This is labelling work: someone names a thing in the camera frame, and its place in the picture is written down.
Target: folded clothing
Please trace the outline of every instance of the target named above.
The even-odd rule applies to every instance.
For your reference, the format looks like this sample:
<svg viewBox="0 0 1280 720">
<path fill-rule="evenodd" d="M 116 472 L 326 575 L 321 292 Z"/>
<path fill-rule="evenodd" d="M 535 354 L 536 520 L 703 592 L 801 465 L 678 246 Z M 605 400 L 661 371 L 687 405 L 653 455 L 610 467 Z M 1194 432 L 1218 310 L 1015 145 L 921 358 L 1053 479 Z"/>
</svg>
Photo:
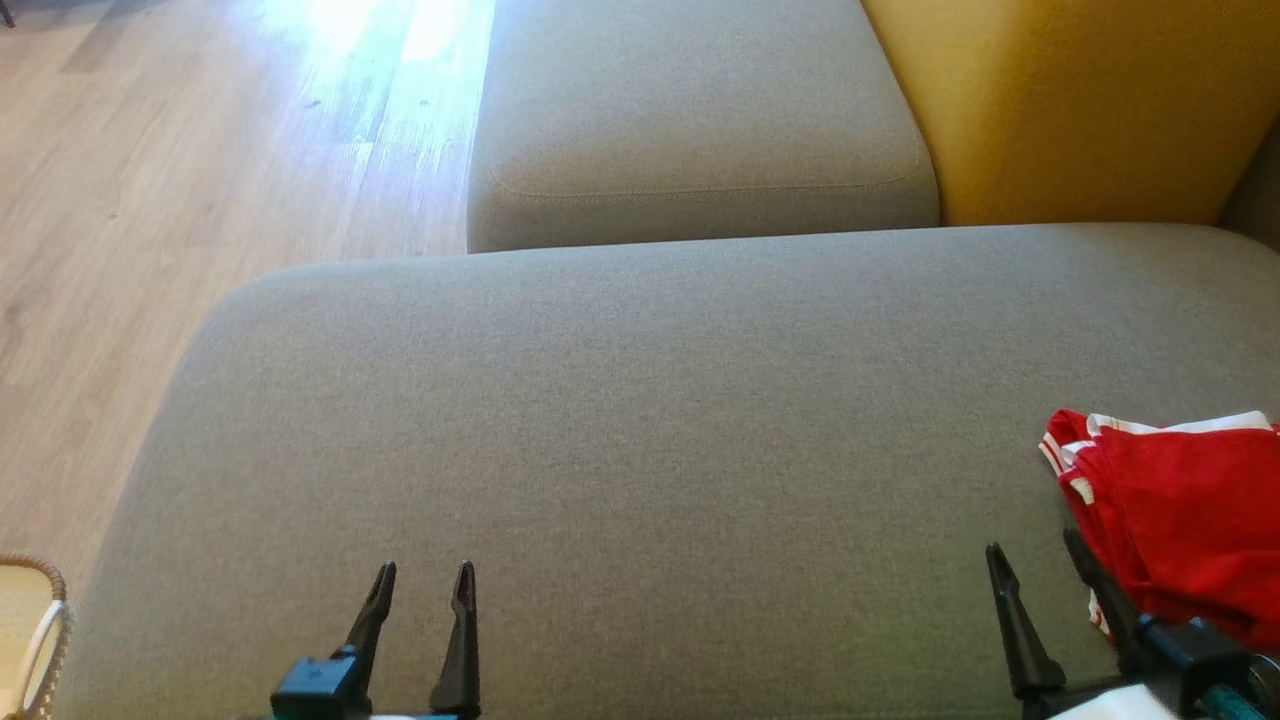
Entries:
<svg viewBox="0 0 1280 720">
<path fill-rule="evenodd" d="M 1155 428 L 1060 410 L 1039 447 L 1139 610 L 1280 650 L 1280 427 L 1262 413 Z"/>
</svg>

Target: yellow sofa backrest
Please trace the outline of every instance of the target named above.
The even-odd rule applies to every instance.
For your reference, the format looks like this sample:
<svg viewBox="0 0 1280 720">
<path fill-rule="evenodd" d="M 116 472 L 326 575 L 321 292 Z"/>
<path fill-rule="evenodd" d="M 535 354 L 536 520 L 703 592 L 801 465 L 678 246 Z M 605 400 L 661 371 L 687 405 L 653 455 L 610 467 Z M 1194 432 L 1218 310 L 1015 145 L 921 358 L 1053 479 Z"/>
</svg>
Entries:
<svg viewBox="0 0 1280 720">
<path fill-rule="evenodd" d="M 863 5 L 950 224 L 1212 224 L 1280 114 L 1275 0 Z"/>
</svg>

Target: floor plank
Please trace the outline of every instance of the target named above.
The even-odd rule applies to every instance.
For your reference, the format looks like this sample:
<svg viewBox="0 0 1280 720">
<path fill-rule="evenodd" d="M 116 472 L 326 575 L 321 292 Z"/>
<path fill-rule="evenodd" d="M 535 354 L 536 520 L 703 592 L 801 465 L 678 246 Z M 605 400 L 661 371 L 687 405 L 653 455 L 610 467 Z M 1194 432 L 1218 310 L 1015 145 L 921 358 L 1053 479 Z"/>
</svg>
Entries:
<svg viewBox="0 0 1280 720">
<path fill-rule="evenodd" d="M 0 551 L 73 601 L 200 319 L 289 265 L 465 250 L 493 0 L 10 0 Z"/>
</svg>

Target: wicker basket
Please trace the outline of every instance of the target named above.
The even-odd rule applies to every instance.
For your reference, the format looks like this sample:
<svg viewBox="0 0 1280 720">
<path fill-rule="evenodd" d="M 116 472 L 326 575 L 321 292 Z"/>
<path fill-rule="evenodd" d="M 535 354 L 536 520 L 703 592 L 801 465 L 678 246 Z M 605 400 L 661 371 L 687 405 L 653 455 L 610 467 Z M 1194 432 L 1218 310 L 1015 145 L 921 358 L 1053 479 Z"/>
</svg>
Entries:
<svg viewBox="0 0 1280 720">
<path fill-rule="evenodd" d="M 70 620 L 52 565 L 0 553 L 0 717 L 49 717 Z"/>
</svg>

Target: gray sofa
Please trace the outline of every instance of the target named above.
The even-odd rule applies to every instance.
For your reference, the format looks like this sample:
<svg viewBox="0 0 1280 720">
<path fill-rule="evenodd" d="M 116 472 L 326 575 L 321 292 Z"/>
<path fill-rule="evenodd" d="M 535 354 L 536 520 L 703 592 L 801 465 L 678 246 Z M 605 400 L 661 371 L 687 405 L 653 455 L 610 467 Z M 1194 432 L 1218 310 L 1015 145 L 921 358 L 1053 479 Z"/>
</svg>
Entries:
<svg viewBox="0 0 1280 720">
<path fill-rule="evenodd" d="M 471 252 L 938 224 L 855 0 L 498 0 Z"/>
<path fill-rule="evenodd" d="M 1280 413 L 1280 255 L 934 228 L 371 261 L 207 320 L 81 609 L 63 720 L 266 708 L 401 564 L 421 710 L 475 561 L 488 717 L 1014 717 L 983 546 L 1106 674 L 1036 451 L 1060 406 Z"/>
</svg>

